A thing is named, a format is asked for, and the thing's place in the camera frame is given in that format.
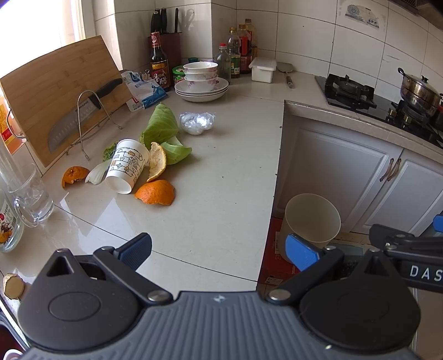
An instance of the green lid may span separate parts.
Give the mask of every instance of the green lid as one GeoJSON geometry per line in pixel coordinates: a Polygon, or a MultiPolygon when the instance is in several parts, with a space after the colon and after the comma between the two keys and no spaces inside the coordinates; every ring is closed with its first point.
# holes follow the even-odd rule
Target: green lid
{"type": "Polygon", "coordinates": [[[172,73],[174,75],[182,75],[185,76],[185,69],[183,69],[183,65],[178,65],[172,69],[172,73]]]}

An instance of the silver screw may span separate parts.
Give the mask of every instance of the silver screw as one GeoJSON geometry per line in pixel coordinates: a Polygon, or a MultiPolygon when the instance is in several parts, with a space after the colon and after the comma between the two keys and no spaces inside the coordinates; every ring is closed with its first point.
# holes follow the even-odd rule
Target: silver screw
{"type": "Polygon", "coordinates": [[[170,298],[171,294],[165,290],[154,290],[148,294],[148,299],[153,302],[163,302],[169,300],[170,298]]]}
{"type": "Polygon", "coordinates": [[[284,301],[291,297],[291,293],[285,289],[275,289],[269,292],[269,297],[272,300],[284,301]]]}

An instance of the glass mug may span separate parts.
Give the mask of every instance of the glass mug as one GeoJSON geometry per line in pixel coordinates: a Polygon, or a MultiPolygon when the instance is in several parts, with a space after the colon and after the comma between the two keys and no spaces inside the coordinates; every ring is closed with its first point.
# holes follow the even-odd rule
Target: glass mug
{"type": "Polygon", "coordinates": [[[8,192],[24,224],[36,227],[52,214],[54,202],[43,186],[35,164],[28,164],[20,170],[22,179],[12,179],[8,184],[8,192]]]}

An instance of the glass cup handle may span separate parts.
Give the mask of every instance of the glass cup handle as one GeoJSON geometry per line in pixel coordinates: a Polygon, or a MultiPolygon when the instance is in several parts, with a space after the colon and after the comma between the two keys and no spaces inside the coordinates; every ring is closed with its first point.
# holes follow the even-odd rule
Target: glass cup handle
{"type": "Polygon", "coordinates": [[[22,199],[19,197],[16,197],[14,199],[14,209],[16,210],[17,215],[21,218],[21,220],[24,222],[24,224],[28,227],[36,227],[39,224],[39,219],[36,216],[33,216],[29,211],[26,211],[24,209],[24,211],[30,215],[30,217],[34,220],[33,222],[29,221],[22,212],[22,206],[20,204],[20,201],[22,199]]]}

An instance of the gas stove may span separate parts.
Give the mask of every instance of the gas stove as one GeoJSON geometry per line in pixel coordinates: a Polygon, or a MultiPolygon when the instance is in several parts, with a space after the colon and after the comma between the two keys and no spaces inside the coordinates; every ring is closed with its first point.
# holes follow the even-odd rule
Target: gas stove
{"type": "Polygon", "coordinates": [[[353,81],[349,76],[329,74],[315,77],[329,105],[372,117],[407,131],[443,149],[443,139],[429,125],[429,117],[403,100],[398,104],[374,94],[374,88],[353,81]]]}

